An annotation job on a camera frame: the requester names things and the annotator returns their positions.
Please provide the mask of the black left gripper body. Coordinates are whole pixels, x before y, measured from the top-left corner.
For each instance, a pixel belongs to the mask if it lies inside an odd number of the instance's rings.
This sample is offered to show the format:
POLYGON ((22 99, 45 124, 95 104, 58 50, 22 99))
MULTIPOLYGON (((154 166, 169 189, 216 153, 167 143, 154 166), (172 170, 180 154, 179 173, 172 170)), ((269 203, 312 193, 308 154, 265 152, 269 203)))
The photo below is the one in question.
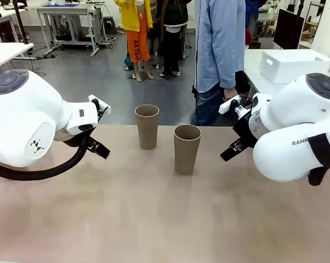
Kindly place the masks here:
POLYGON ((75 135, 71 139, 71 147, 82 147, 86 150, 96 150, 98 148, 98 142, 91 137, 91 134, 94 130, 95 128, 92 128, 75 135))

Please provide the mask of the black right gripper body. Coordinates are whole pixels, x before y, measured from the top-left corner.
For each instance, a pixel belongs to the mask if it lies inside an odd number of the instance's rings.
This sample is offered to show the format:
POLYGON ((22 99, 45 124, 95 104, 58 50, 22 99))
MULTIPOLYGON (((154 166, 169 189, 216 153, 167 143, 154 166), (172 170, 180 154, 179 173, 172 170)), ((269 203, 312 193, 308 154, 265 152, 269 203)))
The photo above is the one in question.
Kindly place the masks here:
POLYGON ((246 113, 233 126, 234 132, 238 135, 236 142, 243 146, 254 146, 258 141, 249 128, 250 117, 251 113, 246 113))

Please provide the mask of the person's left hand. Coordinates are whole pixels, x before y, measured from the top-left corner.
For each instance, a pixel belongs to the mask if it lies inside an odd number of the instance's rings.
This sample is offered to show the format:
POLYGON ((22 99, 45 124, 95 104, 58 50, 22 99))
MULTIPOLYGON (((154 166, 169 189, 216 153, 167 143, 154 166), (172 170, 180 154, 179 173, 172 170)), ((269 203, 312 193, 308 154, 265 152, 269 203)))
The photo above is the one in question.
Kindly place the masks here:
POLYGON ((224 100, 225 101, 228 101, 228 100, 234 98, 236 95, 238 95, 238 93, 235 88, 231 88, 231 89, 224 88, 224 100))

